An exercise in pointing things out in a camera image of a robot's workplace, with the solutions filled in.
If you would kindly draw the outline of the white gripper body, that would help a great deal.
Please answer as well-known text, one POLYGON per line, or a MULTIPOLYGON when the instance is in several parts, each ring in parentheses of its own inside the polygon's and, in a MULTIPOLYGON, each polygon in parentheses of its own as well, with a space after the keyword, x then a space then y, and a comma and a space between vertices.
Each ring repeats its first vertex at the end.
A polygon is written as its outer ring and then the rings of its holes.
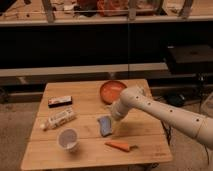
POLYGON ((120 121, 128 114, 128 107, 121 101, 115 101, 110 106, 110 112, 115 121, 120 121))

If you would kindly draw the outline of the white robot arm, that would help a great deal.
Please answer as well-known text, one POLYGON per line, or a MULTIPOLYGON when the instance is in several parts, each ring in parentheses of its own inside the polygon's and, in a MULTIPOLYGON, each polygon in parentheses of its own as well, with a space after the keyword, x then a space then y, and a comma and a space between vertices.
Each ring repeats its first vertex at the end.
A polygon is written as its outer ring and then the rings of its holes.
POLYGON ((155 101, 139 86, 124 89, 110 107, 111 117, 120 121, 131 109, 144 111, 213 150, 213 118, 155 101))

